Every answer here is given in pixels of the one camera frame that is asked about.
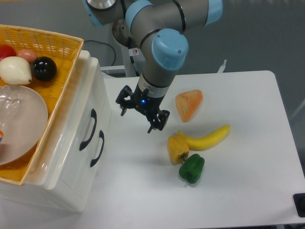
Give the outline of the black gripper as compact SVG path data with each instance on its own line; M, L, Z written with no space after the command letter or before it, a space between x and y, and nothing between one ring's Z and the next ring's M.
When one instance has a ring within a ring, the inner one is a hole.
M160 110L160 104L163 97L153 98L142 91L137 85L134 92L128 85L125 85L119 92L115 102L120 105L121 116L124 116L128 109L135 109L147 117L150 127L147 133L152 130L162 131L167 123L170 112L167 110Z

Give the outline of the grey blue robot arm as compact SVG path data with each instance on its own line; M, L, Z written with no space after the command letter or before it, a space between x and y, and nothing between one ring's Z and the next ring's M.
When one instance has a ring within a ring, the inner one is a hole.
M84 6L94 25L124 20L145 58L145 66L132 90L123 87L116 103L123 112L135 109L163 130L170 115L161 110L164 99L189 50L184 33L219 20L220 0L173 0L154 6L148 0L86 0Z

